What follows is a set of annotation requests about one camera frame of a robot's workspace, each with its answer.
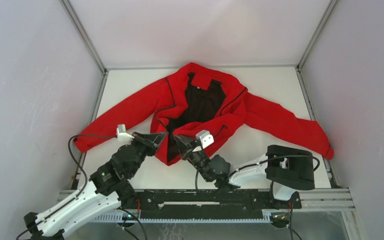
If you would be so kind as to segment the red jacket black lining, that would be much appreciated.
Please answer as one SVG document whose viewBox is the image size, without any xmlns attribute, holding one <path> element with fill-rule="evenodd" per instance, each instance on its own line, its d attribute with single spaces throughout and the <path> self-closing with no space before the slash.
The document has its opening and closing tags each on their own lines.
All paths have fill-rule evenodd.
<svg viewBox="0 0 384 240">
<path fill-rule="evenodd" d="M 321 126 L 296 117 L 280 104 L 251 94 L 233 75 L 188 63 L 128 96 L 89 124 L 74 144 L 81 152 L 104 143 L 118 125 L 133 128 L 151 118 L 150 132 L 166 132 L 156 158 L 167 166 L 180 160 L 175 136 L 194 137 L 207 130 L 213 155 L 243 125 L 305 147 L 326 159 L 334 150 Z"/>
</svg>

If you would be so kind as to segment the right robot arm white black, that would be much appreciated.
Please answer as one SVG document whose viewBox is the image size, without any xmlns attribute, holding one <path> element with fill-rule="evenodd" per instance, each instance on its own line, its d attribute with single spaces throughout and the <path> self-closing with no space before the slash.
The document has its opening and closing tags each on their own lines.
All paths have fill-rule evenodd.
<svg viewBox="0 0 384 240">
<path fill-rule="evenodd" d="M 242 164 L 231 164 L 219 154 L 209 157 L 205 150 L 215 140 L 206 130 L 194 138 L 174 136 L 181 159 L 188 161 L 216 191 L 235 190 L 256 181 L 269 180 L 269 203 L 282 208 L 296 191 L 315 189 L 315 171 L 321 161 L 311 152 L 272 144 L 262 156 Z"/>
</svg>

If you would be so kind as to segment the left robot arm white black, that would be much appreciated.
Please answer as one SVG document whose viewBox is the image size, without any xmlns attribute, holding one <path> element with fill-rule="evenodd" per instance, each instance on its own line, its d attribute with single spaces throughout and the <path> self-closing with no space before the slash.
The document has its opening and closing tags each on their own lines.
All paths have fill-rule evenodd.
<svg viewBox="0 0 384 240">
<path fill-rule="evenodd" d="M 154 156 L 167 133 L 131 134 L 117 130 L 120 146 L 110 160 L 85 177 L 84 184 L 62 201 L 40 213 L 24 216 L 32 240 L 64 240 L 79 227 L 111 210 L 133 207 L 137 200 L 130 180 L 146 157 Z"/>
</svg>

